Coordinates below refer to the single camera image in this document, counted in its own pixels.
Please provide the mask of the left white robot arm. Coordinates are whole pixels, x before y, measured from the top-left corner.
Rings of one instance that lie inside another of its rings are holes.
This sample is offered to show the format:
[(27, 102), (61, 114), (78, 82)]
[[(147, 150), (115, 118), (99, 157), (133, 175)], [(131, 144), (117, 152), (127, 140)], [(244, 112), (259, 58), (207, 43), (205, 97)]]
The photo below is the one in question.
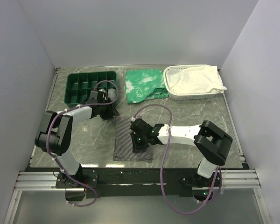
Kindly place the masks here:
[(110, 98), (94, 104), (79, 104), (60, 112), (45, 111), (35, 137), (35, 145), (52, 157), (68, 184), (74, 188), (85, 186), (82, 166), (69, 150), (72, 128), (96, 116), (109, 120), (118, 115)]

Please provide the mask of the green white patterned underwear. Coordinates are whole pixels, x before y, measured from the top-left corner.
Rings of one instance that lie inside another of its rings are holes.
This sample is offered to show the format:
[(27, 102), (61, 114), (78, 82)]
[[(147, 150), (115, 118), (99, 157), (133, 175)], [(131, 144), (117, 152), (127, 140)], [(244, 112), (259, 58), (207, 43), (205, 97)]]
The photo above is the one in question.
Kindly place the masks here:
[(167, 98), (163, 72), (158, 69), (129, 70), (125, 75), (125, 93), (128, 104), (145, 100)]

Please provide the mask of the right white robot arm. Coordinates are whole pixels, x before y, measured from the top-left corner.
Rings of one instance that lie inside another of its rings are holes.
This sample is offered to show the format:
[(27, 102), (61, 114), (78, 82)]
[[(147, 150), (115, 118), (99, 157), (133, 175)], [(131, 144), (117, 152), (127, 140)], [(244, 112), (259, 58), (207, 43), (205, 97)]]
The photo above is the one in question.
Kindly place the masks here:
[(183, 144), (195, 146), (203, 155), (198, 165), (195, 181), (205, 186), (219, 166), (226, 163), (233, 138), (211, 121), (205, 120), (195, 126), (149, 125), (142, 119), (132, 119), (131, 138), (133, 152), (142, 152), (150, 145)]

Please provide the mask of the green compartment organizer tray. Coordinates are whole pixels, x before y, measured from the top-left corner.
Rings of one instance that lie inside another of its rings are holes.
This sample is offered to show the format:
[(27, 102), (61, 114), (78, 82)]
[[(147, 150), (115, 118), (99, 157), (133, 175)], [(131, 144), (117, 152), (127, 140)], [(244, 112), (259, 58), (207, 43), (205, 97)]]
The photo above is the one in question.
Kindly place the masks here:
[(96, 84), (103, 80), (117, 84), (117, 73), (111, 70), (69, 74), (67, 76), (64, 103), (69, 108), (73, 108), (85, 102)]

